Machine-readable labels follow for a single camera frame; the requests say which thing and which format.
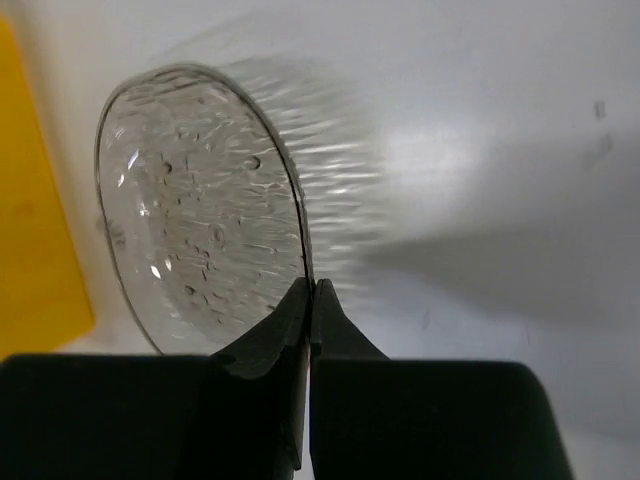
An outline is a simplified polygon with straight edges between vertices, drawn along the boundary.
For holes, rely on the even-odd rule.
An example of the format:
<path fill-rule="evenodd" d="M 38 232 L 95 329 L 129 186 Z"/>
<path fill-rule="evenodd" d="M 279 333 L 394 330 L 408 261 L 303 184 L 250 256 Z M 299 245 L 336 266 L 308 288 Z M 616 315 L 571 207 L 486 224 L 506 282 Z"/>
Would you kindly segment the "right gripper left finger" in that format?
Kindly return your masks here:
<path fill-rule="evenodd" d="M 5 479 L 290 479 L 311 291 L 212 355 L 21 354 L 1 364 Z"/>

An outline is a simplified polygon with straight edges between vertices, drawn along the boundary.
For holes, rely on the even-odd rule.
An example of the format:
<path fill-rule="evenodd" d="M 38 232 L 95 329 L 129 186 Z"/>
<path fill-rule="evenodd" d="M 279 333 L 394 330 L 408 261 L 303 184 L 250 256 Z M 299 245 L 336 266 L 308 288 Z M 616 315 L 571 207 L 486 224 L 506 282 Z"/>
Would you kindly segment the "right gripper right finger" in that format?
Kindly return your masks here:
<path fill-rule="evenodd" d="M 547 394 L 525 365 L 384 355 L 320 281 L 309 446 L 318 479 L 569 479 Z"/>

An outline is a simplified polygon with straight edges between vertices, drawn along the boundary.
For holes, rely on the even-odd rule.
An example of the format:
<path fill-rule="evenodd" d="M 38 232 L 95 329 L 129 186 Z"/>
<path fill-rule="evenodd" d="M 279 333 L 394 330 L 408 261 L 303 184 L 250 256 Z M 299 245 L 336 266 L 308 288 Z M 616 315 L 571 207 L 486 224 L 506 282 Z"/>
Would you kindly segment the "grey translucent plate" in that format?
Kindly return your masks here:
<path fill-rule="evenodd" d="M 110 256 L 154 350 L 215 353 L 313 282 L 303 195 L 256 101 L 205 65 L 136 75 L 106 101 L 94 149 Z"/>

